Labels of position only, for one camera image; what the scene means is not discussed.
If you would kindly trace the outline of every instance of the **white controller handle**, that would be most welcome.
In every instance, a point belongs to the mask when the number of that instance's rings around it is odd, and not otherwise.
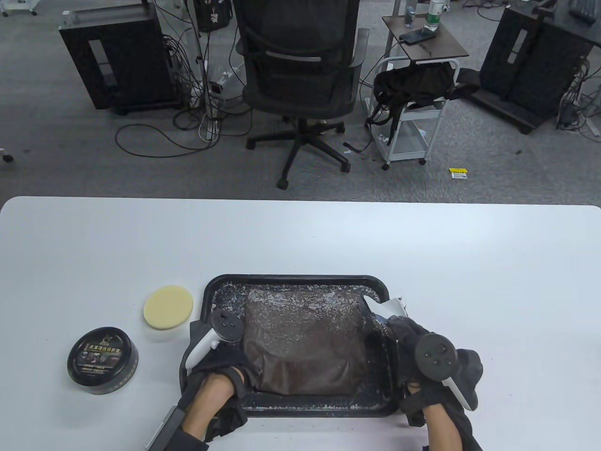
[[[188,355],[186,360],[186,370],[190,371],[209,353],[211,349],[217,348],[217,345],[223,339],[219,336],[215,329],[211,329],[202,340],[198,342],[194,349]]]

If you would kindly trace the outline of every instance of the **desk leg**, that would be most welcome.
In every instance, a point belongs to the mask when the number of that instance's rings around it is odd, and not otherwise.
[[[394,6],[392,8],[392,15],[398,16],[398,12],[401,9],[401,0],[394,0]],[[392,31],[388,31],[388,41],[386,42],[386,51],[384,53],[384,58],[388,58],[390,56],[390,49],[392,49],[392,43],[394,41],[394,35]]]

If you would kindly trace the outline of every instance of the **office chair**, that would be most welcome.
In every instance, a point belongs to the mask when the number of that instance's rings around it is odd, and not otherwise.
[[[318,136],[344,123],[309,126],[308,119],[332,119],[353,110],[369,30],[355,28],[359,0],[233,0],[247,84],[244,101],[254,109],[290,118],[294,129],[250,137],[247,149],[262,141],[294,141],[277,183],[288,188],[288,172],[301,146],[336,159],[342,172],[349,161]]]

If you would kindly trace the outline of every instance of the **printed label on tin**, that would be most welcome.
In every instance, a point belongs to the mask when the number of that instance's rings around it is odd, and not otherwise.
[[[90,339],[84,348],[78,352],[76,364],[79,370],[88,375],[103,375],[108,373],[121,360],[123,342],[111,335],[100,340]]]

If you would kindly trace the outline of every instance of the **vr controller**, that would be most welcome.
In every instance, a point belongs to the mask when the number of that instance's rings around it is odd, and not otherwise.
[[[384,323],[391,316],[407,316],[400,298],[382,303],[365,295],[363,299],[372,314]],[[448,338],[429,333],[420,337],[415,347],[415,362],[425,377],[449,387],[465,409],[476,410],[478,396],[475,387],[482,377],[482,363],[477,352],[455,349]]]

